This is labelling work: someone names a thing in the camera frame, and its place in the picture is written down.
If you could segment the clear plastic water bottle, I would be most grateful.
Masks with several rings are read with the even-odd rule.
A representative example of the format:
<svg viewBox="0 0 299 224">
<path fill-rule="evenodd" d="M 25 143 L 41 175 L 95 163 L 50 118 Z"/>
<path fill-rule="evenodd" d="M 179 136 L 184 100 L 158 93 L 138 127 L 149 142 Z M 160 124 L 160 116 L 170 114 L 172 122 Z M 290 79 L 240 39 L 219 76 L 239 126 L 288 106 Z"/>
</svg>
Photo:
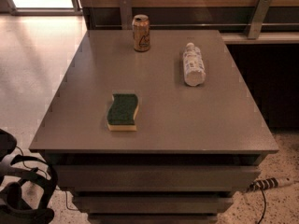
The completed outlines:
<svg viewBox="0 0 299 224">
<path fill-rule="evenodd" d="M 183 52 L 184 81 L 191 87 L 201 85 L 206 80 L 206 69 L 201 50 L 188 43 Z"/>
</svg>

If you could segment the green and yellow sponge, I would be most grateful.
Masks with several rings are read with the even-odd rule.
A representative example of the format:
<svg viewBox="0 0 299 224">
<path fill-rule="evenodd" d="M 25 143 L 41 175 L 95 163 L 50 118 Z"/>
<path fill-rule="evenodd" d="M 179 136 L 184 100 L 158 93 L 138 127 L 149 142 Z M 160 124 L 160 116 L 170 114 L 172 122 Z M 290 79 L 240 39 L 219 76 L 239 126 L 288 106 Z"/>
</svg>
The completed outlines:
<svg viewBox="0 0 299 224">
<path fill-rule="evenodd" d="M 135 132 L 138 98 L 133 93 L 114 93 L 112 105 L 107 112 L 107 127 L 112 132 Z"/>
</svg>

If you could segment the grey drawer cabinet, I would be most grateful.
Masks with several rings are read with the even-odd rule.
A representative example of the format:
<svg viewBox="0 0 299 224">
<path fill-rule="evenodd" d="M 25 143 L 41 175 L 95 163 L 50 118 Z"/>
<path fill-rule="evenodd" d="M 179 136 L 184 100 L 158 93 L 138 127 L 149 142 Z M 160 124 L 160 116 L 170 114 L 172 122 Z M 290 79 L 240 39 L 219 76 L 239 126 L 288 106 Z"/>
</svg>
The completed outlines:
<svg viewBox="0 0 299 224">
<path fill-rule="evenodd" d="M 221 35 L 154 31 L 146 52 L 128 31 L 93 30 L 68 69 L 31 149 L 92 224 L 211 224 L 278 145 Z M 184 81 L 201 50 L 206 80 Z M 112 132 L 114 93 L 139 102 L 135 132 Z"/>
</svg>

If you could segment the gold soda can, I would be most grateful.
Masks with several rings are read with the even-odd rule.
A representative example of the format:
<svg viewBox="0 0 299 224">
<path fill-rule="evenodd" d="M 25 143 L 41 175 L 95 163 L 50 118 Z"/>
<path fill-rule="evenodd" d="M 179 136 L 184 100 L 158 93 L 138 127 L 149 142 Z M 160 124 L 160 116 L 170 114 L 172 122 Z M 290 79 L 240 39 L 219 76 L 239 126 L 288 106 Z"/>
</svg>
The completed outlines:
<svg viewBox="0 0 299 224">
<path fill-rule="evenodd" d="M 144 52 L 150 49 L 150 19 L 147 15 L 135 15 L 132 21 L 134 49 Z"/>
</svg>

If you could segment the left metal wall bracket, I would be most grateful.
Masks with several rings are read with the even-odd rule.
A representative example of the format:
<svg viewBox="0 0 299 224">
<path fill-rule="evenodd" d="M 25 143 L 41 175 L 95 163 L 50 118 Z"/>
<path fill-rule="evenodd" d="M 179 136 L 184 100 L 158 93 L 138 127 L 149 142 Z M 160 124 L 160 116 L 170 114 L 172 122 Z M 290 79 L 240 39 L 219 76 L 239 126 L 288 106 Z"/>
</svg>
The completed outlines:
<svg viewBox="0 0 299 224">
<path fill-rule="evenodd" d="M 132 29 L 132 0 L 119 0 L 122 30 Z"/>
</svg>

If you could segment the metal wall bracket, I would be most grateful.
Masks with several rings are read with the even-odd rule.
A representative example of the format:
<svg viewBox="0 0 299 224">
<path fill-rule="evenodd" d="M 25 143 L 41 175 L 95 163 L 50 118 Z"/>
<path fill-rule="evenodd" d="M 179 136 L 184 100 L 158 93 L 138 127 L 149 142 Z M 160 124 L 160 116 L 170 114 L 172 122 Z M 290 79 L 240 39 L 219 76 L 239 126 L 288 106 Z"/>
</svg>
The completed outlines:
<svg viewBox="0 0 299 224">
<path fill-rule="evenodd" d="M 132 29 L 132 0 L 119 0 L 122 30 Z"/>
<path fill-rule="evenodd" d="M 263 21 L 273 0 L 258 0 L 247 29 L 247 38 L 255 40 L 262 31 Z"/>
</svg>

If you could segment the wooden wall shelf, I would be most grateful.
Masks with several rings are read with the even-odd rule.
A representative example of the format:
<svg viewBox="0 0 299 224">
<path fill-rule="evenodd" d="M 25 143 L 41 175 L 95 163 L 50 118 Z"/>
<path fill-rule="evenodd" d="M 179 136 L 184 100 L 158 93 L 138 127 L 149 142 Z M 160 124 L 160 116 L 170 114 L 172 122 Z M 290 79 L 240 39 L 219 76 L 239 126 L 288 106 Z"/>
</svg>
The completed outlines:
<svg viewBox="0 0 299 224">
<path fill-rule="evenodd" d="M 257 38 L 248 38 L 240 33 L 221 33 L 227 45 L 240 44 L 299 44 L 298 32 L 286 33 L 260 33 Z"/>
</svg>

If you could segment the right metal wall bracket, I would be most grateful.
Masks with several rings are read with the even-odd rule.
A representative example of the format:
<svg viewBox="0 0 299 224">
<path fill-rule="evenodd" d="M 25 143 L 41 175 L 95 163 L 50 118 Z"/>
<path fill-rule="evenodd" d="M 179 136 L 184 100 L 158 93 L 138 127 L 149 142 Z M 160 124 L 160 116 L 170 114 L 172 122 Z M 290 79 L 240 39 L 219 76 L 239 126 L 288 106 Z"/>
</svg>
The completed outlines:
<svg viewBox="0 0 299 224">
<path fill-rule="evenodd" d="M 255 40 L 262 31 L 263 21 L 273 0 L 258 0 L 247 29 L 247 38 Z"/>
</svg>

